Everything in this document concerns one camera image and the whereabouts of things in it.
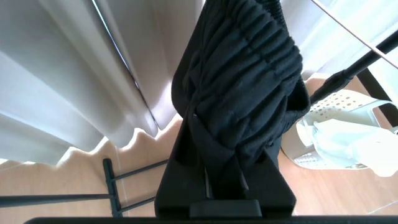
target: white plastic bag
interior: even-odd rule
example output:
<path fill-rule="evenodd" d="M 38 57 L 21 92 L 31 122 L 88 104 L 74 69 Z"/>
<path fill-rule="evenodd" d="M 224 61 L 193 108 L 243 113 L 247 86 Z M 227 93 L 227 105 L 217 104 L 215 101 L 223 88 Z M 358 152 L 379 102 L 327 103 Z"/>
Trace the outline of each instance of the white plastic bag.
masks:
<path fill-rule="evenodd" d="M 374 126 L 337 119 L 314 122 L 313 142 L 318 154 L 333 164 L 363 164 L 381 177 L 398 170 L 398 136 Z"/>

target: metal rack leg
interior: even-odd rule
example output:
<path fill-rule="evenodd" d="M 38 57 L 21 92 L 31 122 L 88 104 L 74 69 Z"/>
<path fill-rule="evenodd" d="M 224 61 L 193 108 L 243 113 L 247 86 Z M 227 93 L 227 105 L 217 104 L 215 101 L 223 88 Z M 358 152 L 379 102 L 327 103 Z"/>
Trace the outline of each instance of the metal rack leg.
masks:
<path fill-rule="evenodd" d="M 104 167 L 106 185 L 108 186 L 108 192 L 110 195 L 113 195 L 113 198 L 111 198 L 112 216 L 115 218 L 123 217 L 123 214 L 119 213 L 121 206 L 120 206 L 120 200 L 119 200 L 119 195 L 118 195 L 118 189 L 116 187 L 116 182 L 113 181 L 114 172 L 113 172 L 113 168 L 112 168 L 112 161 L 111 161 L 111 159 L 104 159 L 102 164 Z"/>

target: drying rack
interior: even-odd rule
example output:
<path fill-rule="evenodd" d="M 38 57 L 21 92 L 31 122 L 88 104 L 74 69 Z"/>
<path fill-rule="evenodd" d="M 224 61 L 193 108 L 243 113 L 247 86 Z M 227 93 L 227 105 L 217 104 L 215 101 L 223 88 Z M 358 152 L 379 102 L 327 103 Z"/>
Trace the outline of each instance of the drying rack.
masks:
<path fill-rule="evenodd" d="M 338 20 L 331 12 L 329 12 L 325 6 L 323 6 L 318 0 L 311 0 L 314 2 L 322 11 L 328 14 L 333 20 L 335 20 L 339 25 L 341 25 L 344 29 L 346 29 L 350 34 L 355 36 L 359 41 L 361 41 L 364 45 L 368 46 L 371 51 L 368 52 L 365 56 L 360 58 L 357 62 L 355 62 L 352 66 L 334 74 L 331 78 L 329 78 L 325 84 L 315 92 L 313 96 L 311 96 L 311 103 L 316 103 L 316 101 L 321 100 L 323 97 L 328 95 L 330 91 L 337 91 L 342 89 L 348 82 L 359 72 L 369 73 L 366 71 L 367 67 L 378 60 L 379 58 L 383 58 L 387 62 L 389 62 L 393 67 L 398 68 L 394 62 L 388 59 L 385 55 L 389 51 L 395 48 L 398 45 L 398 30 L 395 31 L 390 37 L 388 37 L 385 41 L 379 44 L 377 47 L 373 47 L 371 44 L 367 43 L 358 35 L 356 35 L 353 31 L 349 30 L 340 20 Z M 368 75 L 368 78 L 372 79 L 371 82 L 377 83 L 377 81 Z M 362 80 L 359 78 L 366 88 L 367 80 Z M 384 93 L 376 93 L 379 95 L 377 98 L 385 98 L 383 100 L 389 100 L 388 96 Z M 40 205 L 40 204 L 50 204 L 50 203 L 61 203 L 61 202 L 76 202 L 82 200 L 104 200 L 107 199 L 110 201 L 112 216 L 113 217 L 123 217 L 123 212 L 131 210 L 133 208 L 139 207 L 141 205 L 145 205 L 147 203 L 153 202 L 155 200 L 155 196 L 147 198 L 143 201 L 134 203 L 132 205 L 128 205 L 126 207 L 121 207 L 120 199 L 118 195 L 118 188 L 116 187 L 116 181 L 121 180 L 123 178 L 139 174 L 141 172 L 153 169 L 158 166 L 162 166 L 166 164 L 168 160 L 156 162 L 155 164 L 151 164 L 149 166 L 145 166 L 143 168 L 133 170 L 121 175 L 114 175 L 112 161 L 111 159 L 104 159 L 103 160 L 103 169 L 105 173 L 105 182 L 108 187 L 108 194 L 76 194 L 76 195 L 18 195 L 18 196 L 0 196 L 0 208 L 4 207 L 16 207 L 16 206 L 23 206 L 23 205 Z"/>

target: black fabric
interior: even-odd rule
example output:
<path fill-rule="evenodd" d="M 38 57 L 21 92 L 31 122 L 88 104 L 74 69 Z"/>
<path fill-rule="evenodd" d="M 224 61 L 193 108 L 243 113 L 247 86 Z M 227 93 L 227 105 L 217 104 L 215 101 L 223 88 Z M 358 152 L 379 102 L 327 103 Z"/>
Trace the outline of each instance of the black fabric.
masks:
<path fill-rule="evenodd" d="M 277 165 L 281 135 L 309 110 L 302 57 L 255 0 L 207 0 L 172 83 L 217 198 L 244 198 L 247 170 Z"/>

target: black metal frame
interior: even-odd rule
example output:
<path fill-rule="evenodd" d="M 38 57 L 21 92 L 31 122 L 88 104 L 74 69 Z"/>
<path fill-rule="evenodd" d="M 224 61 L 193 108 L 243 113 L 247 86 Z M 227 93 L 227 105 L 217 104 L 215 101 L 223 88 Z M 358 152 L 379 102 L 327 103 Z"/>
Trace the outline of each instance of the black metal frame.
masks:
<path fill-rule="evenodd" d="M 60 202 L 76 202 L 82 200 L 110 199 L 112 216 L 115 218 L 123 217 L 123 212 L 153 202 L 155 200 L 155 197 L 151 197 L 122 208 L 118 195 L 118 188 L 116 187 L 116 181 L 164 165 L 167 163 L 167 161 L 168 159 L 156 162 L 152 165 L 145 166 L 137 170 L 127 172 L 125 174 L 115 176 L 112 168 L 112 160 L 107 158 L 103 160 L 103 167 L 105 173 L 105 181 L 108 187 L 108 194 L 0 196 L 0 208 L 23 206 L 23 205 L 42 205 L 42 204 L 60 203 Z"/>

